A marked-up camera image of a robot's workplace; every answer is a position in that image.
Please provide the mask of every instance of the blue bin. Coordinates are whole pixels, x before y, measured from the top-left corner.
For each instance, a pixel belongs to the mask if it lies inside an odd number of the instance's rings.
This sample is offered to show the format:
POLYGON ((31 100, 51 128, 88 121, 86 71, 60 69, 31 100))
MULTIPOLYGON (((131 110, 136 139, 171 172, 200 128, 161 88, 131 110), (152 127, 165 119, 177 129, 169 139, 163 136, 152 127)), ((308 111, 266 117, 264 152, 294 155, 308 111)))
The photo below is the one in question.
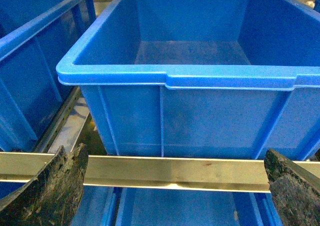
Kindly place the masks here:
POLYGON ((115 225, 282 226, 282 223, 271 194, 125 188, 115 225))
MULTIPOLYGON (((0 199, 22 185, 23 183, 0 182, 0 199)), ((112 226, 118 199, 117 188, 85 186, 71 226, 112 226)))
MULTIPOLYGON (((0 183, 0 199, 21 186, 0 183)), ((71 226, 282 226, 271 194, 85 186, 71 226)))
POLYGON ((0 148, 29 152, 67 98, 56 65, 95 20, 93 0, 0 0, 0 148))
POLYGON ((111 155, 304 160, 320 14, 295 0, 114 0, 57 65, 111 155))

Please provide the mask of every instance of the crate bottom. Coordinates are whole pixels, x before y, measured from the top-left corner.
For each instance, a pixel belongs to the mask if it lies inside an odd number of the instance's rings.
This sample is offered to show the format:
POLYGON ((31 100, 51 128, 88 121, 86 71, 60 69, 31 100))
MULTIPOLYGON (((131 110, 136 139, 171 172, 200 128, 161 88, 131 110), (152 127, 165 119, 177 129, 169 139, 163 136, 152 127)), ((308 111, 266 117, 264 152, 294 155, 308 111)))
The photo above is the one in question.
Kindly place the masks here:
POLYGON ((250 65, 237 41, 141 41, 136 65, 250 65))
POLYGON ((122 192, 116 225, 239 226, 240 224, 231 192, 127 188, 122 192))

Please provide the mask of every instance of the blue plastic crate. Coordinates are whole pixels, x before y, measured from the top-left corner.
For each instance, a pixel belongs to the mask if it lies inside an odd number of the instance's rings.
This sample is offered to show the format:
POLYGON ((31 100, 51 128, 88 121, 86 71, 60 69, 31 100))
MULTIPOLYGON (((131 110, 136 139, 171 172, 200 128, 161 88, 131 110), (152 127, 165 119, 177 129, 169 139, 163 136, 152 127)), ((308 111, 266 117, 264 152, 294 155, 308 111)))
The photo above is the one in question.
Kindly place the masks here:
POLYGON ((254 193, 124 188, 116 226, 282 226, 271 201, 254 193))
MULTIPOLYGON (((0 199, 20 183, 0 183, 0 199)), ((85 186, 72 226, 282 226, 271 194, 85 186)))
POLYGON ((114 0, 57 66, 111 155, 304 160, 320 14, 295 0, 114 0))
POLYGON ((71 91, 56 65, 95 20, 93 0, 0 0, 0 148, 30 151, 71 91))

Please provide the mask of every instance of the plastic crate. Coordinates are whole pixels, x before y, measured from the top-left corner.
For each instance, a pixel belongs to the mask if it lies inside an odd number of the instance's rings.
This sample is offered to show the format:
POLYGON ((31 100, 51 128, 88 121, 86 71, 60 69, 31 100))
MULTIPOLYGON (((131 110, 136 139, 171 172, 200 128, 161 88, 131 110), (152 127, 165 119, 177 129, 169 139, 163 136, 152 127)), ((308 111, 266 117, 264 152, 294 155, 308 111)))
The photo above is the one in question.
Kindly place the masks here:
POLYGON ((304 160, 320 14, 295 0, 114 0, 57 66, 111 155, 304 160))
MULTIPOLYGON (((0 199, 23 183, 0 182, 0 199)), ((113 187, 85 186, 71 226, 112 226, 119 195, 113 187)))
POLYGON ((271 194, 125 188, 116 226, 282 226, 271 194))
MULTIPOLYGON (((0 183, 0 199, 20 183, 0 183)), ((72 226, 282 226, 271 194, 85 186, 72 226)))
POLYGON ((93 0, 0 0, 0 148, 30 151, 71 87, 56 65, 95 20, 93 0))

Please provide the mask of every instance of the metal rail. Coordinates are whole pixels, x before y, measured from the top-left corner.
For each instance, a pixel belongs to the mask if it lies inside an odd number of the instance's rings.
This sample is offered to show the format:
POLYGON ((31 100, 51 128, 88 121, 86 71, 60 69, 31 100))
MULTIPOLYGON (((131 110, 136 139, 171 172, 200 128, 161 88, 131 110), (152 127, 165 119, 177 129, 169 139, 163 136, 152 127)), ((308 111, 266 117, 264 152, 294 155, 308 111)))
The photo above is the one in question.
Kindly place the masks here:
MULTIPOLYGON (((53 154, 0 152, 0 181, 28 182, 53 154)), ((320 178, 320 162, 296 162, 320 178)), ((262 160, 89 156, 85 185, 269 193, 262 160)))

